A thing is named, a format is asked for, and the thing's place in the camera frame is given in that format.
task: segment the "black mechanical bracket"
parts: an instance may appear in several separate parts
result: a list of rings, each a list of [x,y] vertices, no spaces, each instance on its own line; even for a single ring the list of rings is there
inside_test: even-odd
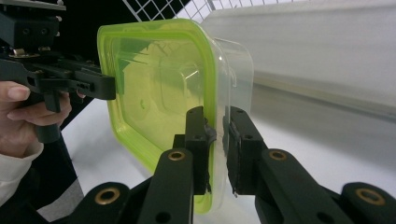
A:
[[[186,133],[175,135],[151,178],[131,190],[119,183],[100,185],[61,223],[192,223],[193,195],[210,189],[205,126],[203,108],[189,110]]]
[[[114,77],[101,74],[92,63],[70,60],[50,50],[59,27],[58,19],[50,15],[65,7],[12,0],[0,0],[0,6],[0,81],[28,87],[31,96],[25,105],[44,101],[48,110],[58,113],[60,91],[71,92],[74,101],[79,101],[77,92],[102,100],[116,98]],[[35,130],[42,143],[60,137],[56,124]]]
[[[289,152],[268,149],[236,107],[227,168],[235,194],[256,196],[262,223],[396,223],[396,200],[384,190],[350,183],[338,195],[323,188]]]

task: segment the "plastic food container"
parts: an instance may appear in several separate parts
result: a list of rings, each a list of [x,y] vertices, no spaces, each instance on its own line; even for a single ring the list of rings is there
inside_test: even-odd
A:
[[[227,174],[223,121],[230,105],[250,110],[253,65],[246,49],[174,19],[103,26],[98,50],[102,72],[116,78],[117,99],[108,102],[114,134],[151,172],[175,134],[185,132],[186,112],[204,107],[217,141],[209,158],[212,192],[195,196],[194,211],[219,206]]]

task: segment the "white table surface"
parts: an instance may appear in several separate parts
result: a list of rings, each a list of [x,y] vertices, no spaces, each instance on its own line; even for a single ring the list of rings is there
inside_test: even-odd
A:
[[[366,182],[396,196],[396,121],[255,85],[251,117],[268,147],[292,153],[320,185],[340,192]],[[113,181],[133,188],[150,173],[111,131],[106,102],[94,100],[63,131],[84,193]],[[225,190],[220,209],[194,223],[260,223],[252,196]]]

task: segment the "white sleeve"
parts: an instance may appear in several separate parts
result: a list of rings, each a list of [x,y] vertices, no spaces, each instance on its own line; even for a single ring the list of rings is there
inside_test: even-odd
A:
[[[43,147],[41,143],[33,143],[26,149],[24,158],[0,154],[0,206],[15,193],[21,179],[26,175],[32,161],[41,154]]]

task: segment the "brass screw insert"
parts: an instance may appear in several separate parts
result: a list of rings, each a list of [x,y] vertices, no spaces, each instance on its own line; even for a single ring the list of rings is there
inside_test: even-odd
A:
[[[186,157],[186,155],[181,151],[173,151],[168,154],[168,159],[171,161],[181,161]]]
[[[367,203],[374,205],[384,205],[385,199],[378,192],[372,189],[356,189],[356,194]]]
[[[96,194],[95,202],[101,205],[114,203],[120,197],[120,191],[116,188],[102,189]]]
[[[270,151],[270,157],[276,161],[284,161],[287,158],[286,154],[279,150]]]

